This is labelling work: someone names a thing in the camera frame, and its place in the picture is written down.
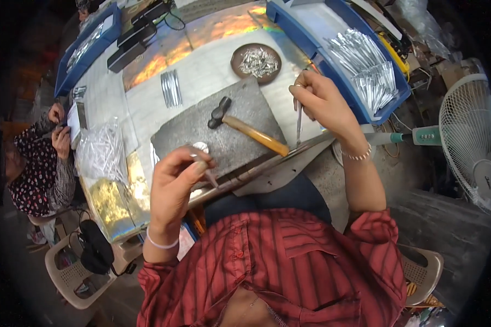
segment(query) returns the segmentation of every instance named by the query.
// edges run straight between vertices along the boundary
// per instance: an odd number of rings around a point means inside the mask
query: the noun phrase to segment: white fan
[[[419,145],[442,145],[469,199],[491,214],[491,91],[484,74],[456,82],[440,107],[439,126],[414,128]]]

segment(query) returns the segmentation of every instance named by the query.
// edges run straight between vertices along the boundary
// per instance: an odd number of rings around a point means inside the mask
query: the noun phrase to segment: bracelet
[[[153,240],[149,237],[149,228],[147,228],[145,230],[145,234],[147,235],[147,239],[149,240],[149,242],[151,242],[152,245],[158,247],[159,249],[163,249],[163,250],[169,250],[169,249],[172,249],[174,248],[178,242],[180,241],[180,239],[177,239],[173,244],[171,245],[158,245],[156,244],[155,242],[153,242]]]
[[[371,157],[371,150],[373,149],[369,144],[369,142],[367,143],[367,146],[368,146],[367,152],[364,153],[363,155],[354,156],[354,155],[347,154],[342,150],[342,147],[340,147],[340,151],[342,152],[343,155],[347,156],[347,158],[351,160],[365,160],[366,158]]]

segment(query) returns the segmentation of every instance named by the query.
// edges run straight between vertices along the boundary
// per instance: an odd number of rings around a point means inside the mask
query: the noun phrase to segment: round wooden dish
[[[242,59],[243,59],[242,55],[248,49],[257,49],[257,48],[262,48],[262,49],[266,50],[267,53],[272,54],[275,57],[275,60],[278,62],[278,69],[275,70],[273,73],[271,73],[271,75],[265,74],[262,77],[256,78],[256,80],[258,81],[258,84],[260,84],[260,85],[267,84],[267,83],[273,81],[276,78],[276,76],[278,76],[278,74],[280,73],[280,69],[282,67],[282,60],[280,58],[280,55],[278,53],[276,53],[276,51],[273,48],[266,46],[265,44],[249,43],[249,44],[244,44],[240,48],[236,49],[233,52],[233,56],[231,57],[231,68],[233,69],[235,74],[238,75],[238,77],[240,77],[240,78],[247,78],[247,77],[251,76],[250,74],[242,73],[242,71],[240,70],[240,68],[238,68],[238,66],[240,66],[240,64],[242,63]]]

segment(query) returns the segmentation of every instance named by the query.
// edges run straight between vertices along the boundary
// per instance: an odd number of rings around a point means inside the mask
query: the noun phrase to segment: hammer
[[[233,127],[237,131],[244,133],[253,140],[263,144],[274,152],[280,154],[281,156],[287,156],[289,153],[289,147],[281,144],[278,140],[275,140],[269,135],[263,134],[246,124],[245,122],[237,119],[233,116],[226,114],[227,110],[231,106],[231,99],[224,96],[218,107],[216,107],[211,112],[211,119],[207,122],[207,127],[210,129],[215,129],[216,127],[226,123],[229,127]]]

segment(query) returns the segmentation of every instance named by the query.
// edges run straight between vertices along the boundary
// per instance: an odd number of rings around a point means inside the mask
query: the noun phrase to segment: necklace
[[[251,308],[253,307],[253,305],[258,301],[258,296],[256,297],[256,299],[251,303],[249,304],[249,308],[247,308],[244,313],[242,314],[242,317],[240,317],[240,320],[238,321],[238,323],[235,325],[235,327],[238,327],[238,325],[240,325],[240,323],[242,322],[242,319],[246,316],[246,314],[249,312],[249,310],[251,310]]]

